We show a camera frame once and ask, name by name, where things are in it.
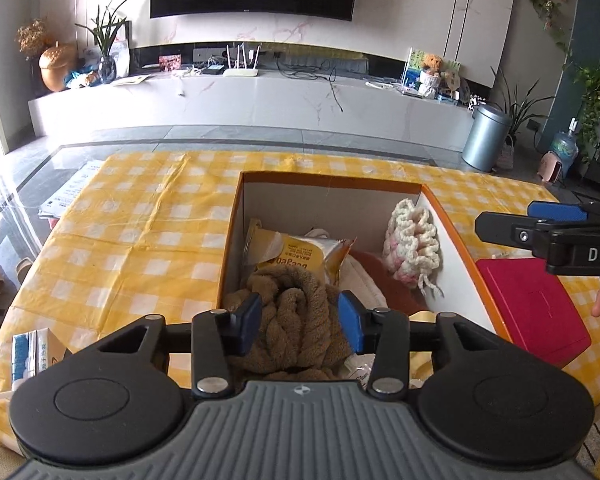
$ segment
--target silver trash can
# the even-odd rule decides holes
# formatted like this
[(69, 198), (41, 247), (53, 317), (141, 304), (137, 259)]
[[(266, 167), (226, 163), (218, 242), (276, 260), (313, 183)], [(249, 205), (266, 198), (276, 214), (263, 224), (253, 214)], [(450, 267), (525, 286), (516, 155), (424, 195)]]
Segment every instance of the silver trash can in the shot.
[(512, 119), (490, 105), (474, 108), (474, 126), (466, 140), (462, 160), (477, 170), (489, 173), (500, 155)]

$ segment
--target blue water bottle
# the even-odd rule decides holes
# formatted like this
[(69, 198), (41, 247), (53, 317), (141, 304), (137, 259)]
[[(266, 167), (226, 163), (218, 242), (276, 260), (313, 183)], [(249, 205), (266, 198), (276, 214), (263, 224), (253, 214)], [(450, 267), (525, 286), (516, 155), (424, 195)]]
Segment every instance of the blue water bottle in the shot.
[(569, 173), (569, 169), (578, 156), (578, 143), (576, 141), (576, 128), (578, 121), (571, 120), (568, 132), (558, 132), (555, 134), (554, 141), (549, 148), (550, 152), (555, 153), (562, 163), (562, 178)]

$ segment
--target red box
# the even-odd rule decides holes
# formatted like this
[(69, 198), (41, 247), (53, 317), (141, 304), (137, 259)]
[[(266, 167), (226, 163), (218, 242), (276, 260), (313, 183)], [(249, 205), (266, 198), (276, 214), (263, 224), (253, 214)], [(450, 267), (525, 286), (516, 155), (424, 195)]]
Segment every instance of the red box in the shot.
[(512, 341), (560, 368), (591, 345), (571, 298), (544, 260), (479, 260), (482, 273)]

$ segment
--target yellow checkered tablecloth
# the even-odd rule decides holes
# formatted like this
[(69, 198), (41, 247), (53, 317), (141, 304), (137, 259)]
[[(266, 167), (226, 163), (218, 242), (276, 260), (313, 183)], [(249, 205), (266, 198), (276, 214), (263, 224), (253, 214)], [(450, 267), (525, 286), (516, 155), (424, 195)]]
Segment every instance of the yellow checkered tablecloth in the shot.
[[(402, 162), (283, 153), (131, 153), (110, 157), (46, 242), (0, 330), (0, 392), (11, 386), (11, 338), (49, 327), (72, 351), (144, 314), (190, 321), (214, 307), (222, 255), (241, 171), (293, 171), (427, 184), (474, 259), (502, 248), (474, 234), (482, 211), (525, 214), (551, 200), (539, 186)], [(589, 315), (597, 278), (562, 282), (592, 336), (567, 366), (600, 402), (600, 320)], [(176, 355), (170, 374), (189, 384), (190, 357)], [(7, 403), (0, 401), (0, 441), (14, 447)]]

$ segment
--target tile floor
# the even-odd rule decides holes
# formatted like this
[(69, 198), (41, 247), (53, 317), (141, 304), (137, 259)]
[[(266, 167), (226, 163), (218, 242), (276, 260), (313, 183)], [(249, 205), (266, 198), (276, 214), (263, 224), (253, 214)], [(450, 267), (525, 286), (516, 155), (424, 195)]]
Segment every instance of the tile floor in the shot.
[[(408, 142), (345, 134), (244, 126), (152, 126), (103, 130), (70, 142), (43, 137), (0, 157), (0, 266), (7, 277), (0, 309), (17, 292), (15, 267), (23, 258), (35, 259), (50, 233), (38, 207), (89, 160), (104, 160), (118, 152), (237, 150), (294, 153), (333, 153), (403, 160), (416, 164), (475, 171), (458, 152)], [(502, 176), (536, 182), (539, 155), (521, 146), (516, 169)], [(576, 197), (557, 187), (562, 202)]]

